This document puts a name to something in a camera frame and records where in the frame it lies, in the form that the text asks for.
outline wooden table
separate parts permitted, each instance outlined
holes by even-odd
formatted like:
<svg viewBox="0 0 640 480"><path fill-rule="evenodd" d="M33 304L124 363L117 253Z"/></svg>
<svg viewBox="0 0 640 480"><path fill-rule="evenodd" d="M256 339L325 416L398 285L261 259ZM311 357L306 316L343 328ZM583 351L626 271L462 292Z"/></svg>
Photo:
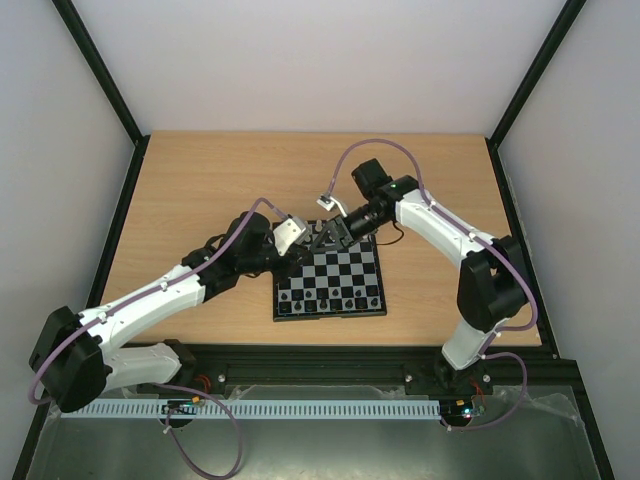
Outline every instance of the wooden table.
<svg viewBox="0 0 640 480"><path fill-rule="evenodd" d="M305 219L330 218L316 205L342 152L382 136L418 158L427 188L447 208L496 236L509 233L484 138L479 135L155 132L107 283L104 301L158 278L229 223L258 196ZM356 149L340 173L335 195L355 208L364 200L350 177L376 157L392 177L414 175L385 145ZM261 213L276 219L268 209ZM381 243L396 238L385 226ZM388 315L274 323L272 278L241 277L235 289L145 331L137 341L306 345L441 345L453 333L458 274L415 233L379 248ZM512 324L526 323L525 307ZM505 334L496 343L539 345L536 329Z"/></svg>

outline white wall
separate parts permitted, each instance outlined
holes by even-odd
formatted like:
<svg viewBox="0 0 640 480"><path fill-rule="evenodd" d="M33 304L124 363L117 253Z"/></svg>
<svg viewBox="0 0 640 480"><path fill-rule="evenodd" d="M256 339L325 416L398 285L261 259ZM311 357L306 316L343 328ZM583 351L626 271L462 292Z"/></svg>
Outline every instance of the white wall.
<svg viewBox="0 0 640 480"><path fill-rule="evenodd" d="M564 0L76 0L143 131L489 135Z"/></svg>
<svg viewBox="0 0 640 480"><path fill-rule="evenodd" d="M640 3L587 2L501 149L561 353L638 478Z"/></svg>
<svg viewBox="0 0 640 480"><path fill-rule="evenodd" d="M35 411L27 360L86 301L132 145L53 4L0 4L0 478Z"/></svg>

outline white robotic arm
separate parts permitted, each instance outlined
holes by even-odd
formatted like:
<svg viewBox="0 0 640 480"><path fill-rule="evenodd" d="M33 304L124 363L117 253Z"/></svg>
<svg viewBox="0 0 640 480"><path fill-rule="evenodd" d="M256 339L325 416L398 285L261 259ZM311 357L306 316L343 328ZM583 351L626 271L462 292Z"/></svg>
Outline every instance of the white robotic arm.
<svg viewBox="0 0 640 480"><path fill-rule="evenodd" d="M464 225L476 237L488 243L493 241L492 235L477 230L441 205L439 210L445 211L447 216ZM451 223L445 221L440 213L436 213L427 205L417 189L407 193L401 201L396 203L396 221L418 233L440 250L458 271L469 253L484 250L482 245L472 239L473 236L464 235ZM442 347L444 358L456 370L467 368L478 359L481 348L492 335L496 334L496 328L508 320L508 318L502 319L489 332L484 332L472 327L462 318L453 336Z"/></svg>
<svg viewBox="0 0 640 480"><path fill-rule="evenodd" d="M165 318L235 287L241 275L271 271L287 277L309 254L299 245L309 233L304 221L289 217L271 232L270 222L255 213L241 227L245 215L231 224L226 235L210 239L139 290L78 314L63 307L49 316L29 361L36 372L65 338L86 329L42 375L42 383L63 412L83 407L103 391L171 381L185 367L179 342L122 347ZM234 241L236 230L240 233Z"/></svg>
<svg viewBox="0 0 640 480"><path fill-rule="evenodd" d="M511 237L496 239L469 225L423 194L414 178L393 180L376 159L361 164L352 177L368 203L350 213L341 210L311 245L312 252L321 248L325 235L335 241L337 249L346 248L392 221L440 250L460 272L457 303L463 318L442 348L446 369L451 377L456 376L480 358L497 331L528 301L513 275L486 247L501 251L521 278L526 278L519 245ZM328 192L318 203L330 208L340 202Z"/></svg>

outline black frame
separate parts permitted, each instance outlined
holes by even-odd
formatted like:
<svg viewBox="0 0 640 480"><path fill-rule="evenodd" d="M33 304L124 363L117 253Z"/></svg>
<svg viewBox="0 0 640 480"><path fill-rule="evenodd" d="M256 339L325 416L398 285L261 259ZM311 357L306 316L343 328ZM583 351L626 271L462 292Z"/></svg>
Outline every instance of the black frame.
<svg viewBox="0 0 640 480"><path fill-rule="evenodd" d="M150 136L143 135L138 128L73 3L70 0L52 0L52 2L135 146L87 301L87 306L91 307L100 303L104 292ZM572 387L580 415L586 425L587 435L600 475L603 479L612 479L614 478L613 471L578 366L573 360L563 360L559 357L553 331L533 271L531 257L524 240L522 226L498 152L500 144L585 2L586 0L566 1L496 130L490 139L486 139L486 143L507 220L512 235L522 246L525 265L532 279L533 292L540 307L538 330L542 345L540 347L509 348L508 350L520 355L527 363L530 384L569 385ZM414 374L419 370L420 365L432 364L432 360L439 350L438 347L245 345L189 345L188 347L203 369L225 372L226 386L251 384L405 385L407 372ZM491 352L503 350L499 347L490 349ZM491 364L491 377L495 384L518 385L521 382L520 367L510 360L496 360ZM24 479L27 476L47 412L47 406L40 406L36 411L16 465L14 480Z"/></svg>

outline wire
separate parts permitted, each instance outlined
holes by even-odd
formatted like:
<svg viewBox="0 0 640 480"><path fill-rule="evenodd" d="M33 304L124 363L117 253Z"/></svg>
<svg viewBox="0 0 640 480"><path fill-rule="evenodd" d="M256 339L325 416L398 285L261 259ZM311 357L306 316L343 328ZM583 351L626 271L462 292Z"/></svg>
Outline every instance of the wire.
<svg viewBox="0 0 640 480"><path fill-rule="evenodd" d="M283 220L288 218L280 209L276 208L275 205L273 205L273 203L271 203L269 200L267 200L264 197L258 198L253 203L253 205L251 206L249 211L246 213L246 215L243 217L243 219L240 221L240 223L238 224L236 229L233 231L233 233L229 236L229 239L225 242L224 245L222 245L211 256L211 258L209 260L207 260L206 262L198 265L193 270L191 270L189 272L186 272L186 273L174 278L173 280L169 280L167 282L167 285L168 286L173 286L173 285L175 285L177 283L180 283L181 281L189 278L192 275L196 275L197 273L200 273L202 270L204 270L205 268L209 267L213 262L215 262L218 258L220 258L220 256L224 252L226 252L227 249L231 246L231 244L236 240L236 238L238 238L238 235L240 235L240 232L242 232L242 230L247 225L247 223L249 223L249 219L256 212L256 210L258 209L258 206L260 206L261 203L266 204L271 210L273 210L276 213L276 215L278 215L280 218L283 218ZM107 317L113 316L117 312L122 310L123 308L126 308L129 305L132 305L135 302L137 302L139 300L142 300L143 298L151 295L152 293L159 292L159 291L162 291L162 286L161 285L156 285L154 287L148 288L147 290L144 290L144 291L142 291L142 292L140 292L140 293L138 293L136 295L133 295L132 297L130 297L130 298L122 301L121 303L111 307L110 309L106 310L104 313L106 314ZM69 345L71 345L78 337L80 337L83 333L87 332L89 329L91 329L94 326L96 326L101 321L103 321L102 318L96 317L95 319L91 320L90 322L88 322L85 325L83 325L82 327L80 327L78 330L74 331L71 335L69 335L67 338L65 338L60 343L60 345L58 345L53 350L53 352L51 352L49 354L49 356L44 360L44 362L42 362L42 365L40 365L40 368L38 368L38 371L36 372L35 376L33 377L33 380L31 381L31 384L29 385L29 390L27 392L27 399L29 400L30 403L32 403L34 405L44 405L45 403L49 403L52 400L51 397L44 397L44 398L40 398L40 399L36 398L35 392L36 392L36 389L38 388L38 384L40 383L40 380L42 380L42 377L47 372L47 370L49 369L51 364L56 360L56 358L58 358L58 356L60 356L60 354Z"/></svg>
<svg viewBox="0 0 640 480"><path fill-rule="evenodd" d="M201 382L204 385L205 393L209 393L209 391L211 390L211 380L209 380L209 377L207 377L206 375L200 374L197 377L195 377L194 380L197 382Z"/></svg>
<svg viewBox="0 0 640 480"><path fill-rule="evenodd" d="M379 247L384 247L386 245L396 244L396 243L398 243L400 240L402 240L404 238L404 230L402 230L400 227L398 227L398 222L396 222L394 220L391 225L393 226L393 228L395 228L396 230L398 230L400 232L400 236L398 238L396 238L395 240L393 240L391 242L388 242L388 243L378 243L377 245Z"/></svg>
<svg viewBox="0 0 640 480"><path fill-rule="evenodd" d="M484 392L482 391L482 388L480 388L480 385L478 385L478 382L476 382L474 378L469 378L469 383L471 383L471 386L475 387L475 389L476 389L476 394L473 397L471 397L471 400L472 401L475 400L476 397L478 395L480 395L480 398L482 399L482 405L484 405L486 407L487 406L487 402L486 402L486 400L484 398Z"/></svg>
<svg viewBox="0 0 640 480"><path fill-rule="evenodd" d="M165 384L162 384L162 383L154 383L154 385L157 386L157 387L160 387L160 388L166 388L167 390L175 390L175 391L178 391L178 392L187 392L187 393L191 393L193 395L199 395L201 397L206 398L207 400L211 400L218 407L220 407L220 409L222 409L222 411L224 411L224 413L227 414L227 416L229 417L229 420L231 420L231 423L233 424L233 427L236 429L236 433L237 433L237 437L238 437L238 455L236 457L235 463L233 464L233 467L231 467L231 470L229 470L224 475L214 475L212 473L205 472L200 467L198 467L193 462L193 460L191 460L189 455L187 455L187 452L184 450L184 447L182 446L182 444L178 440L178 437L176 436L175 432L173 431L173 428L171 427L171 423L170 423L171 415L176 410L178 410L177 408L173 408L173 409L169 410L169 412L167 413L167 417L164 420L164 425L166 427L165 428L165 433L168 433L171 436L171 439L176 444L176 447L178 447L178 451L180 452L180 456L182 457L184 462L187 464L187 466L193 472L195 472L197 475L200 475L202 478L206 478L208 480L225 480L225 479L233 477L236 473L238 473L238 471L240 470L240 462L242 461L242 452L243 452L243 449L244 449L244 438L243 438L243 435L242 435L242 429L240 428L240 423L238 422L238 419L233 416L233 413L231 413L231 410L229 410L227 408L227 406L224 403L222 403L220 400L218 400L217 398L213 397L212 395L209 395L208 393L196 390L195 388L181 387L181 386L178 386L178 385L165 385Z"/></svg>
<svg viewBox="0 0 640 480"><path fill-rule="evenodd" d="M510 357L515 359L520 364L520 368L522 368L522 388L520 389L520 395L518 395L516 402L509 409L509 411L507 411L507 413L502 415L500 418L492 420L489 423L483 423L482 425L473 425L473 426L466 426L466 427L452 427L447 423L447 421L443 417L440 421L445 427L447 427L447 431L449 432L451 431L467 432L471 430L481 430L484 428L495 427L496 425L499 425L500 423L504 422L507 418L509 418L511 415L513 415L514 412L518 409L518 407L522 403L522 401L524 400L524 397L527 393L527 366L524 364L524 361L522 360L522 358L520 358L518 355L512 352L494 353L492 355L483 355L482 357L484 360L494 360L496 358L502 358L502 357Z"/></svg>
<svg viewBox="0 0 640 480"><path fill-rule="evenodd" d="M420 165L418 164L418 161L409 150L407 150L405 147L403 147L399 143L396 143L392 140L387 140L385 138L369 138L366 140L360 140L359 142L356 142L353 145L351 145L349 148L347 148L344 151L344 153L340 157L340 160L338 160L338 164L336 165L336 168L333 172L333 177L331 177L331 180L329 182L329 188L327 189L325 195L330 196L333 193L333 189L336 185L336 180L338 178L338 173L340 172L340 168L342 167L342 164L347 159L349 154L355 148L360 147L362 145L369 144L369 143L382 143L384 145L389 145L393 148L396 148L400 150L402 153L404 153L413 164L413 167L415 168L416 176L418 177L418 187L420 190L420 195L422 196L422 199L425 201L425 203L429 205L429 208L433 209L433 211L438 216L440 216L440 218L442 218L451 226L459 230L462 234L469 237L472 241L478 242L480 245L482 245L482 247L487 249L487 251L490 252L502 265L504 265L504 267L509 271L509 273L511 273L511 275L513 275L513 278L516 280L516 282L518 282L518 284L520 285L520 288L522 288L522 290L524 291L524 294L527 297L529 304L531 305L531 320L529 321L529 323L525 325L519 325L514 327L510 327L510 326L498 327L495 330L496 333L503 332L503 331L524 331L532 328L538 321L538 304L533 295L533 292L527 285L527 282L524 280L522 275L520 275L520 273L518 273L518 271L513 267L513 265L511 265L511 263L490 243L476 236L474 232L469 230L467 227L465 227L460 222L458 222L455 218L449 215L449 213L447 213L446 210L443 210L442 208L440 208L440 206L436 203L433 197L431 197L431 194L428 192L428 190L424 186L424 181L422 180L422 171L420 170ZM491 342L494 340L495 337L496 337L495 333L489 336L485 344L480 348L479 354L483 354L486 351L486 349L489 347L489 345L491 344Z"/></svg>

